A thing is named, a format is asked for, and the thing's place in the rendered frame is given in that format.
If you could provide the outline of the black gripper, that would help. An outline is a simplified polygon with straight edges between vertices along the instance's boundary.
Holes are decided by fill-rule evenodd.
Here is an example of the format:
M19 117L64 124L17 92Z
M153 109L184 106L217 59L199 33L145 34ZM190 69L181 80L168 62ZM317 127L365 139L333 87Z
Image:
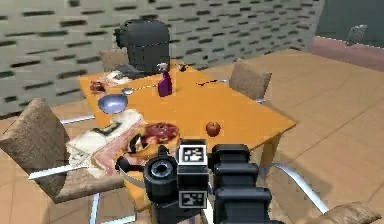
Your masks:
M176 203L178 202L177 162L168 154L164 145L158 147L158 156L146 161L136 157L120 156L115 169L129 183L146 189L152 203L152 222L155 224L177 224ZM126 172L144 168L144 182Z

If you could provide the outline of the brown fabric chair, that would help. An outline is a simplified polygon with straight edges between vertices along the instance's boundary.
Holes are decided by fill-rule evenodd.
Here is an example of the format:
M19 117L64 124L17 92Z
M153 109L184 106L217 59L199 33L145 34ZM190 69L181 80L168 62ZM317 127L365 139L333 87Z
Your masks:
M30 175L68 165L68 141L63 124L45 99L35 98L0 136L0 148ZM38 178L36 183L55 204L124 186L118 174L97 179L86 169Z
M329 209L306 181L286 165L271 163L261 168L259 175L266 178L267 171L272 167L285 173L321 213L320 216L311 219L306 224L373 224L383 218L369 203L363 201L341 204Z
M238 59L229 79L229 86L241 94L263 103L272 73L253 68L250 63Z
M105 72L112 71L117 65L129 63L128 54L125 49L101 50L100 57Z

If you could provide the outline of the pink cloth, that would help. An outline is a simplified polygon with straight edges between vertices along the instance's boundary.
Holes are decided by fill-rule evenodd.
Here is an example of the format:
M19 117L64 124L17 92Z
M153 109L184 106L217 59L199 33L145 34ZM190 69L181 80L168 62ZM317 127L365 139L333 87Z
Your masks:
M145 160L135 155L129 154L129 143L141 133L141 127L132 127L114 138L106 146L93 154L91 164L102 170L102 175L112 175L115 173L115 164L120 156L128 160L131 165L144 165Z

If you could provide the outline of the blue grey bowl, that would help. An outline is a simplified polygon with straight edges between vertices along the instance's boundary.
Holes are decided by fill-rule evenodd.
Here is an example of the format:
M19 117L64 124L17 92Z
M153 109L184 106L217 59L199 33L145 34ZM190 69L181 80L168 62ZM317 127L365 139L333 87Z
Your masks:
M107 94L101 97L98 107L106 114L117 114L124 111L128 104L128 99L123 94Z

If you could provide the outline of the silver spoon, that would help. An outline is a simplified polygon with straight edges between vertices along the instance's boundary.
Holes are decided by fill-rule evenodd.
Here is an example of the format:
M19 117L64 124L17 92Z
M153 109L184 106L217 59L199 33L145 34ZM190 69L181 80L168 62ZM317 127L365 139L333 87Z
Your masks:
M139 87L139 88L127 87L127 88L122 89L122 94L125 96L128 96L128 95L131 95L136 90L141 90L141 89L145 89L145 88L152 88L152 87L157 87L157 85L154 84L154 85L148 85L148 86L143 86L143 87Z

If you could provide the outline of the purple spray bottle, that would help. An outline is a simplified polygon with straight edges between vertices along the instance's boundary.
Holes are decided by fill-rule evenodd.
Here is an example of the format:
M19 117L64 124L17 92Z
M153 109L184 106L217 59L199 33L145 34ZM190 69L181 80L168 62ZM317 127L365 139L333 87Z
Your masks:
M172 94L172 80L168 72L168 64L160 63L157 67L162 73L162 79L158 82L158 94L160 97L166 97Z

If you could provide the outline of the red apple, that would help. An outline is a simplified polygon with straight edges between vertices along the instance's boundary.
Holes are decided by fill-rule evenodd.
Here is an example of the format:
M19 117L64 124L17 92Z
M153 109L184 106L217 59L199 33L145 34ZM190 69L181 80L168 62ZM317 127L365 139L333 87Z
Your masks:
M220 130L221 130L221 126L217 122L209 122L206 125L206 133L210 137L216 137L220 133Z

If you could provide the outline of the orange wooden table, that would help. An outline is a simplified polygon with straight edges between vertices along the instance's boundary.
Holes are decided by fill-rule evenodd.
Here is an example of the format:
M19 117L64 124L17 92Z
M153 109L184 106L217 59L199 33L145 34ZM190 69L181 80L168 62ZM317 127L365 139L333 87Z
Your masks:
M170 63L173 94L160 97L156 87L134 91L128 106L141 113L149 123L169 122L179 128L186 139L204 139L207 147L217 144L245 144L253 149L263 147L261 164L273 161L281 135L295 126L291 119L234 91L223 82L198 86L212 80L203 72L188 67L180 72L177 62ZM160 75L148 76L126 83L139 88L157 84ZM206 133L206 125L221 126L216 137Z

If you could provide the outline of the dark grey cloth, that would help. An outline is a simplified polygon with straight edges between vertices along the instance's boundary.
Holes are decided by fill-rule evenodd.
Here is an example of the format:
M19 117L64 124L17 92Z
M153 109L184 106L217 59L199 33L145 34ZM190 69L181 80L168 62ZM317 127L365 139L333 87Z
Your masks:
M134 66L130 64L120 64L116 65L113 68L114 71L120 71L125 76L129 77L131 80L143 78L145 74L142 71L137 70Z

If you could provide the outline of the black coffee machine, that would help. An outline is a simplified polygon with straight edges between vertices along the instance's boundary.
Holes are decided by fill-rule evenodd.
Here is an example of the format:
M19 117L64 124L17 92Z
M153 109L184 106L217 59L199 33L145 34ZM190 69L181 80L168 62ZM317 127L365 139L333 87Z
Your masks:
M168 26L159 20L127 20L113 32L119 48L126 48L129 64L140 73L153 75L157 65L170 62Z

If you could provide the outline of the grey statue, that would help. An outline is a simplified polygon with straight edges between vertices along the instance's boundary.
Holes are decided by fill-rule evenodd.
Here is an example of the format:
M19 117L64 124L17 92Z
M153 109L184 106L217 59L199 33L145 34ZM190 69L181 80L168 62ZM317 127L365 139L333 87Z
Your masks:
M346 45L352 46L360 43L364 38L367 28L368 26L365 24L353 26L348 34Z

